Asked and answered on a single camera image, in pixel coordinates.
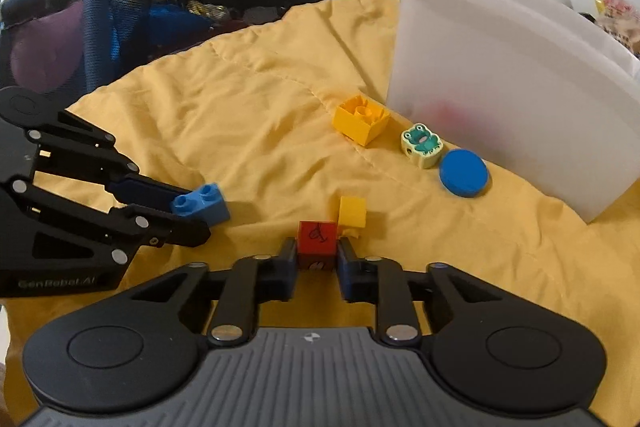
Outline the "small red printed brick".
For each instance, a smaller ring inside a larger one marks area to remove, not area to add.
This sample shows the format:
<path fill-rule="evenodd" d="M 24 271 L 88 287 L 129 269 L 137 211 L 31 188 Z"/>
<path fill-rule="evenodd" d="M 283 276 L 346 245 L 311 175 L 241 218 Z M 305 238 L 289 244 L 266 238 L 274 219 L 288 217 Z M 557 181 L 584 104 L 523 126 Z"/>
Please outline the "small red printed brick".
<path fill-rule="evenodd" d="M 299 269 L 332 271 L 337 252 L 337 223 L 300 221 L 296 251 Z"/>

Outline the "light blue small brick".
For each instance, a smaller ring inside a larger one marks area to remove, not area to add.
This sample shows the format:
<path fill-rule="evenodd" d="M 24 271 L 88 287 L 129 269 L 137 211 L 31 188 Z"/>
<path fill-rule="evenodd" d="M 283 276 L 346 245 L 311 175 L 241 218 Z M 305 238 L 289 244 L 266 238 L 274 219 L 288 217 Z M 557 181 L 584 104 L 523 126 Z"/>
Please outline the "light blue small brick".
<path fill-rule="evenodd" d="M 188 194 L 177 196 L 171 202 L 171 211 L 179 217 L 203 220 L 209 227 L 231 219 L 224 195 L 216 183 L 207 183 Z"/>

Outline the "green frog tile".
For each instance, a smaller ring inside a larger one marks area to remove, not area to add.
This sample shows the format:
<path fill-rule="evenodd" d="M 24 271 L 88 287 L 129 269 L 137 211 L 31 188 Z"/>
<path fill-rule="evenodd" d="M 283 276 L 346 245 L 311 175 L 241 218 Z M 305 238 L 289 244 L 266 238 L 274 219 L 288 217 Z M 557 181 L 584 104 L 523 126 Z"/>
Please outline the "green frog tile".
<path fill-rule="evenodd" d="M 413 165 L 427 169 L 439 162 L 445 145 L 438 134 L 418 122 L 401 132 L 400 149 Z"/>

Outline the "dark blue baby stroller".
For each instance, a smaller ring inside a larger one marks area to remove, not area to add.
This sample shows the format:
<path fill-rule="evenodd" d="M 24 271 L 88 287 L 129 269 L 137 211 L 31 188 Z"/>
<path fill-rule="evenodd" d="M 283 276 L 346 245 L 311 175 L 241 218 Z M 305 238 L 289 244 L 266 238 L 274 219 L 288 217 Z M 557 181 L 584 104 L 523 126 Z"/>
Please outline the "dark blue baby stroller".
<path fill-rule="evenodd" d="M 1 83 L 62 105 L 166 54 L 322 0 L 4 0 Z"/>

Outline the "blue round disc piece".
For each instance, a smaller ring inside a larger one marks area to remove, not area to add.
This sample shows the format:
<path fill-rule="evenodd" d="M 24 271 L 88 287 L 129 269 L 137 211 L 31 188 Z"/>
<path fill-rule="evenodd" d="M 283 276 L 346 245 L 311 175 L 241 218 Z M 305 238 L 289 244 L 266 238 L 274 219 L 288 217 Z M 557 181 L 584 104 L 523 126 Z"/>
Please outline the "blue round disc piece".
<path fill-rule="evenodd" d="M 489 171 L 480 156 L 470 150 L 450 150 L 440 162 L 439 179 L 450 193 L 475 197 L 485 190 Z"/>

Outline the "yellow hollow building brick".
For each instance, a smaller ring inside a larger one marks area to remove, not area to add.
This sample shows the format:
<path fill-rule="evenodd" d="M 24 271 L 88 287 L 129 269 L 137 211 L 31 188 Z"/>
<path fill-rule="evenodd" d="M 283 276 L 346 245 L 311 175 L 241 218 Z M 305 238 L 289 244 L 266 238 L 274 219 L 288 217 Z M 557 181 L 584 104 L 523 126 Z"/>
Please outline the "yellow hollow building brick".
<path fill-rule="evenodd" d="M 389 120 L 386 107 L 356 95 L 337 106 L 332 124 L 346 138 L 366 147 L 386 129 Z"/>

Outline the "yellow quilted cloth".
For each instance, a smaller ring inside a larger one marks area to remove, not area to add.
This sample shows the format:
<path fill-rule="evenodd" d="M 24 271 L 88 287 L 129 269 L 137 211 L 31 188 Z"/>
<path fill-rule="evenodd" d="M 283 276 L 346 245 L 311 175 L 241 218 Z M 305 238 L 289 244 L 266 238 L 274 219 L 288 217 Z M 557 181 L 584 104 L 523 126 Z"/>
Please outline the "yellow quilted cloth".
<path fill-rule="evenodd" d="M 393 258 L 422 271 L 441 261 L 588 327 L 608 368 L 591 408 L 612 426 L 639 426 L 639 181 L 586 225 L 565 202 L 487 163 L 488 192 L 449 194 L 436 169 L 402 159 L 400 117 L 368 148 L 330 124 L 339 98 L 385 91 L 396 34 L 395 0 L 330 0 L 294 8 L 283 22 L 243 29 L 135 69 L 70 109 L 109 132 L 144 173 L 196 187 L 221 184 L 238 210 L 195 249 L 143 248 L 123 291 L 178 265 L 230 267 L 275 254 L 299 220 L 326 219 L 341 195 L 368 203 L 357 255 Z M 23 373 L 36 329 L 110 294 L 8 300 L 11 344 L 3 399 L 15 425 L 38 415 Z M 242 355 L 205 371 L 207 392 L 177 419 L 273 426 L 462 426 L 418 378 L 413 358 L 385 365 L 389 350 L 337 358 L 269 335 L 276 361 Z"/>

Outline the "translucent white storage bin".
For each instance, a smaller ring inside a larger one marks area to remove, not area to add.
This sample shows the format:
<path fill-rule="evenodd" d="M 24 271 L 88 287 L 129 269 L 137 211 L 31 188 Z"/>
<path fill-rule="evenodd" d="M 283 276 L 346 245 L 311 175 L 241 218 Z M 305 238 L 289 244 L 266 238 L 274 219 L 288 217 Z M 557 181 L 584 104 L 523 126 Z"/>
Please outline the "translucent white storage bin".
<path fill-rule="evenodd" d="M 553 0 L 399 0 L 386 104 L 582 220 L 639 176 L 639 63 Z"/>

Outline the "snack biscuit bag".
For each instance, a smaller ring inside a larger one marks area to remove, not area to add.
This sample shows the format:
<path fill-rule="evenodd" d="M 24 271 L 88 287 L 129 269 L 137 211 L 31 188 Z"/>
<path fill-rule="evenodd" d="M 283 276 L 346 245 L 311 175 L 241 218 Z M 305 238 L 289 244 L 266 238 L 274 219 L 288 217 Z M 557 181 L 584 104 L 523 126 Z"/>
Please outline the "snack biscuit bag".
<path fill-rule="evenodd" d="M 596 22 L 634 56 L 639 56 L 639 9 L 629 0 L 594 0 Z"/>

